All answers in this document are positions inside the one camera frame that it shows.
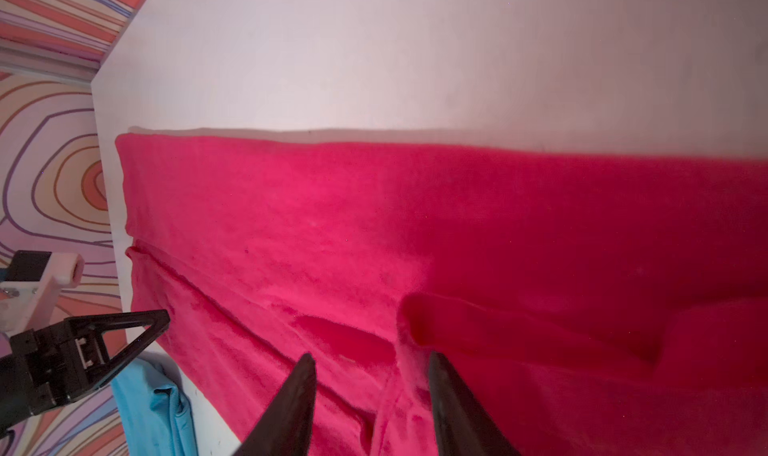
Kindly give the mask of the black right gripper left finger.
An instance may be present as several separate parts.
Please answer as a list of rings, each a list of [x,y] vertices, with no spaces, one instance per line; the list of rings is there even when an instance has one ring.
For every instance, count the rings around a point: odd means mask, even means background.
[[[308,455],[316,391],[316,362],[305,353],[235,455]]]

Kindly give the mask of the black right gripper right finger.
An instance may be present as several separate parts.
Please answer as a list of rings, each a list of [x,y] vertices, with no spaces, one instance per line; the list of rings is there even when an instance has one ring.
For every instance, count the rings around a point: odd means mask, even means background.
[[[439,455],[520,456],[442,353],[430,354],[428,383]]]

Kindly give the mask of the magenta t shirt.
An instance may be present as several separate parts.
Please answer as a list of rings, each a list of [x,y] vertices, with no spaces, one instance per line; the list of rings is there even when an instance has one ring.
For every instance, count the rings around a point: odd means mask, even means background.
[[[444,354],[525,455],[767,451],[767,166],[125,134],[132,307],[246,436],[433,455]]]

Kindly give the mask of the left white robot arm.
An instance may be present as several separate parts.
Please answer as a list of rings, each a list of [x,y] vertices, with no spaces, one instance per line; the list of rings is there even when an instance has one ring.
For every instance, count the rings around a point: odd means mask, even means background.
[[[101,390],[169,327],[165,310],[51,317],[80,285],[76,253],[20,250],[1,273],[1,436]]]

